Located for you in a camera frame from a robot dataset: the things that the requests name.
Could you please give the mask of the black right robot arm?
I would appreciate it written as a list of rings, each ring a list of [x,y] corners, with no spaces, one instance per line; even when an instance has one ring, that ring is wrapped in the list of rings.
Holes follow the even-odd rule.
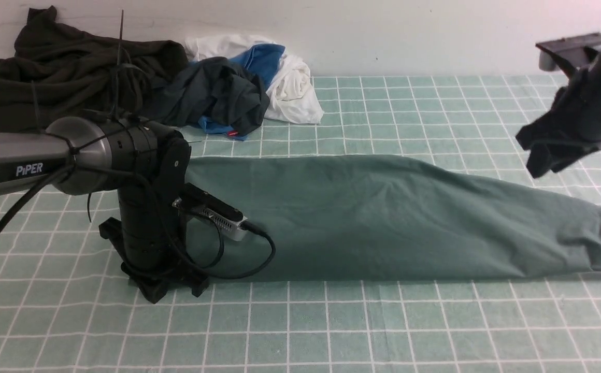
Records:
[[[601,33],[538,42],[539,68],[568,78],[551,108],[516,134],[534,179],[601,151]]]

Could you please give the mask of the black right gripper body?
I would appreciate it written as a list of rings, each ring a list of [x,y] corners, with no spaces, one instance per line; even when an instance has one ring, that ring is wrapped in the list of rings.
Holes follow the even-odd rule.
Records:
[[[556,93],[551,109],[523,126],[516,140],[523,150],[601,142],[601,70],[578,70]]]

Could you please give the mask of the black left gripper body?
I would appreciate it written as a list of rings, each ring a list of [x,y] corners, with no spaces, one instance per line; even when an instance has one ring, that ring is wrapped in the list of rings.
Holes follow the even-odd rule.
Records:
[[[117,189],[120,218],[98,229],[121,258],[121,271],[139,288],[143,280],[164,280],[189,288],[189,279],[208,278],[191,262],[186,248],[187,219],[142,177]]]

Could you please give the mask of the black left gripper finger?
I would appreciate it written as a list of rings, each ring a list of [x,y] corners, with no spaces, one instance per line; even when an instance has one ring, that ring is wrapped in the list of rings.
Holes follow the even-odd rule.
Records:
[[[174,285],[170,281],[145,279],[140,281],[140,292],[147,302],[156,304],[166,296],[169,290],[174,289]]]
[[[209,278],[191,278],[189,279],[189,288],[194,297],[200,297],[210,285]]]

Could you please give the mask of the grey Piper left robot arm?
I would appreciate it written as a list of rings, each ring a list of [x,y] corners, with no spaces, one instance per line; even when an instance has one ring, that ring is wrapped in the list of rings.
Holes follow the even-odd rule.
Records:
[[[563,269],[542,190],[395,155],[200,157],[151,121],[63,118],[0,134],[0,194],[118,191],[100,226],[153,303],[170,283],[490,280]]]

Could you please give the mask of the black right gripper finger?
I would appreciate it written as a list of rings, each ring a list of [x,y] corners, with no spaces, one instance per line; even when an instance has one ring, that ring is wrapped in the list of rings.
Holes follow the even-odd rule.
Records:
[[[526,161],[526,170],[533,179],[539,179],[550,172],[554,157],[548,146],[532,146]]]
[[[599,151],[596,147],[559,147],[552,151],[552,166],[553,173],[559,173],[570,167],[579,160]]]

